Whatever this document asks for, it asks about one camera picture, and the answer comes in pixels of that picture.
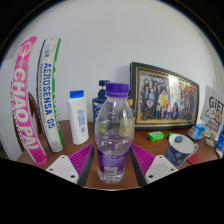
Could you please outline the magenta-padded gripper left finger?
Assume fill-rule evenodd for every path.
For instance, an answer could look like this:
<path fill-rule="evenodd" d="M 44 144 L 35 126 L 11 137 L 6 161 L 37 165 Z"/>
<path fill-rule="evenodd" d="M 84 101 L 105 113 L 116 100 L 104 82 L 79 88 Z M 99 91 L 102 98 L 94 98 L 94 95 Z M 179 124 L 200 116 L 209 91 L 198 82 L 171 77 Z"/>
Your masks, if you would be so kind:
<path fill-rule="evenodd" d="M 69 156 L 61 155 L 47 168 L 47 171 L 74 184 L 84 186 L 94 153 L 94 145 L 90 144 Z"/>

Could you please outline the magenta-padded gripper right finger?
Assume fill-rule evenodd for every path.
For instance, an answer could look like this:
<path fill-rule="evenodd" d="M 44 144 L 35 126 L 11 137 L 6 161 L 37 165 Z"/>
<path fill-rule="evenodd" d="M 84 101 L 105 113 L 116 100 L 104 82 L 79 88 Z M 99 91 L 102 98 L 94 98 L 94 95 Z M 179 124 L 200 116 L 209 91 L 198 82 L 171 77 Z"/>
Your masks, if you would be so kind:
<path fill-rule="evenodd" d="M 163 155 L 155 156 L 134 144 L 129 153 L 139 186 L 153 183 L 178 171 Z"/>

